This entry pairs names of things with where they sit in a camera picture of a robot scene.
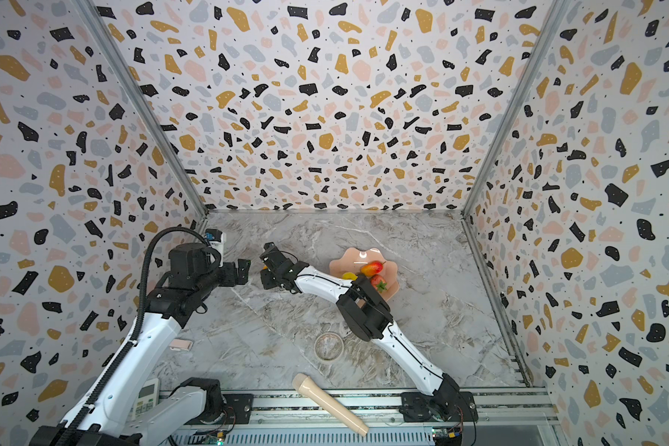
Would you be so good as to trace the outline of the red fake strawberry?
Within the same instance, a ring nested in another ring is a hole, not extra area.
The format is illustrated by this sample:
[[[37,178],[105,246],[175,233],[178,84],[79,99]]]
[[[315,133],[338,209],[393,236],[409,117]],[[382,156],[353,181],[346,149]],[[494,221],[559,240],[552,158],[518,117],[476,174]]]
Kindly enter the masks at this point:
[[[386,282],[385,278],[379,274],[376,274],[370,278],[370,284],[379,294],[383,294],[388,290],[388,283]]]

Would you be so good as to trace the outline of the metal base rail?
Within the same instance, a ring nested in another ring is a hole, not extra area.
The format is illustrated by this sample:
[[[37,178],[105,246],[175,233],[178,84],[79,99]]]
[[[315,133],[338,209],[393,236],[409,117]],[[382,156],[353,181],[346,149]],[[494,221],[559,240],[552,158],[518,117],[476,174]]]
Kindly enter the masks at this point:
[[[449,427],[461,445],[564,445],[566,439],[547,392],[540,388],[472,388],[468,412],[449,424],[407,422],[403,390],[331,390],[369,432],[354,433],[295,390],[227,391],[230,420],[185,425],[167,445],[433,445]]]

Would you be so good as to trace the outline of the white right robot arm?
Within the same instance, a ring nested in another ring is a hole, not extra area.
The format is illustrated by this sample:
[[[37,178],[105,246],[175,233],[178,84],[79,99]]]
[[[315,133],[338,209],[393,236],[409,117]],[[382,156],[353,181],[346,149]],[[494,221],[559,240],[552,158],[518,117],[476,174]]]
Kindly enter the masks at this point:
[[[403,334],[390,306],[362,273],[355,280],[338,279],[304,261],[294,261],[275,243],[265,243],[260,255],[266,290],[280,288],[293,295],[310,294],[336,305],[349,330],[385,351],[414,382],[415,392],[401,394],[399,412],[409,423],[475,423],[479,420],[473,394],[461,390],[453,377],[431,362]]]

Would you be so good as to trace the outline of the pink fruit bowl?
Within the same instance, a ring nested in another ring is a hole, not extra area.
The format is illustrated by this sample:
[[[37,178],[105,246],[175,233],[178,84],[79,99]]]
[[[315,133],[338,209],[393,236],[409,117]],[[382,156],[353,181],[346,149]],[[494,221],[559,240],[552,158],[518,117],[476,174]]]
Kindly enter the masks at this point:
[[[376,248],[366,251],[348,248],[341,258],[330,262],[329,272],[340,279],[353,279],[355,274],[363,274],[386,301],[400,291],[398,264],[386,260]]]

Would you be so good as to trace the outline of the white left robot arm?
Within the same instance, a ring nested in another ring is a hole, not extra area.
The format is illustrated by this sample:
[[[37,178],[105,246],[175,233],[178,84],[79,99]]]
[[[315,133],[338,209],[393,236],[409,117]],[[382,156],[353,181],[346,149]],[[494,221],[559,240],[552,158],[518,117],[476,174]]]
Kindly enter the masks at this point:
[[[219,288],[246,284],[250,263],[224,261],[226,236],[216,229],[195,236],[169,253],[170,270],[147,288],[152,255],[176,228],[158,232],[149,243],[139,280],[139,307],[127,339],[85,396],[54,427],[39,427],[33,445],[160,445],[191,420],[215,422],[226,401],[217,379],[193,377],[167,399],[138,413],[139,399],[157,362],[204,301]]]

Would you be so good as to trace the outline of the red yellow fake mango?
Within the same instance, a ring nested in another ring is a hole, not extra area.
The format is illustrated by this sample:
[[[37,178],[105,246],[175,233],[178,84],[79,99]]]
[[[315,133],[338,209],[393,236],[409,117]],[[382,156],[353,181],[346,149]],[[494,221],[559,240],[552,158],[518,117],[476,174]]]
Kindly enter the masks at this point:
[[[372,261],[360,268],[360,273],[366,277],[371,278],[376,274],[380,274],[384,269],[384,263],[379,260]]]

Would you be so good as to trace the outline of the white remote control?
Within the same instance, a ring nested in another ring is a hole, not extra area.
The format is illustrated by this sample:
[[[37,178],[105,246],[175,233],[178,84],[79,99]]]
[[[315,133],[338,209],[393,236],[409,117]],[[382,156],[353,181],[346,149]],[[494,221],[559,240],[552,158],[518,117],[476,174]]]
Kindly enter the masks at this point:
[[[152,378],[147,380],[135,400],[130,411],[130,419],[136,419],[138,416],[149,412],[158,403],[160,394],[160,380]]]

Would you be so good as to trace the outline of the small pink block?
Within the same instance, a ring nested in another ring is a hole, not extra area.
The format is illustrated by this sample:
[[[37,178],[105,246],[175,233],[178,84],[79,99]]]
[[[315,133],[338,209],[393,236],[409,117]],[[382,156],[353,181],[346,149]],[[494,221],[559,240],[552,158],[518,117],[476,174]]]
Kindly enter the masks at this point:
[[[169,349],[173,351],[190,351],[193,348],[193,342],[187,339],[176,338],[169,344]]]

